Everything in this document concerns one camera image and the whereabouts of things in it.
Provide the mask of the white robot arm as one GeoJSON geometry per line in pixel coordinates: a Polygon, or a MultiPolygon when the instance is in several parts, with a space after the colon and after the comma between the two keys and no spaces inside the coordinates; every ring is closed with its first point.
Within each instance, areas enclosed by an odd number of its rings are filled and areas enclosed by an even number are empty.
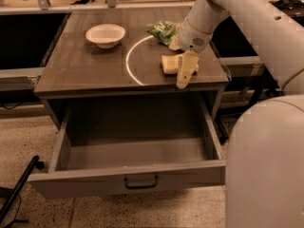
{"type": "Polygon", "coordinates": [[[217,25],[231,17],[265,66],[253,104],[229,138],[225,168],[226,228],[304,228],[304,28],[302,0],[197,0],[179,30],[186,87],[196,53],[217,25]]]}

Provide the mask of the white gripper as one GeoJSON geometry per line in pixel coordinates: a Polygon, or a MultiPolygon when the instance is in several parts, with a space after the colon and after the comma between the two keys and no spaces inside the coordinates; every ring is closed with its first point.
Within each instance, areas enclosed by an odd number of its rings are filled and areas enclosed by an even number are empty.
{"type": "Polygon", "coordinates": [[[180,25],[178,38],[174,37],[169,44],[171,50],[185,51],[180,57],[177,87],[184,89],[189,84],[195,72],[199,56],[197,52],[203,51],[212,39],[212,33],[204,33],[195,28],[188,18],[180,25]]]}

